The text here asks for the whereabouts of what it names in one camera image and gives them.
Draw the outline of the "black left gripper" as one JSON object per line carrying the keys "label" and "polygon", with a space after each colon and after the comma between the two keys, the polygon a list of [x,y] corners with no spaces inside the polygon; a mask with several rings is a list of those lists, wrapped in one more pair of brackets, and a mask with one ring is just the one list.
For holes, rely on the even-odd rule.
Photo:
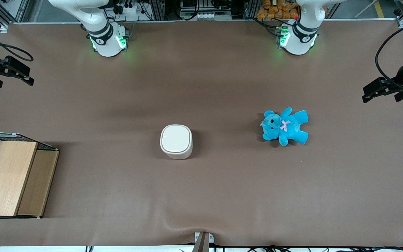
{"label": "black left gripper", "polygon": [[403,66],[399,68],[396,76],[391,78],[391,83],[387,81],[387,86],[385,86],[385,80],[385,78],[376,78],[363,88],[363,103],[368,103],[371,99],[393,93],[396,102],[403,100]]}

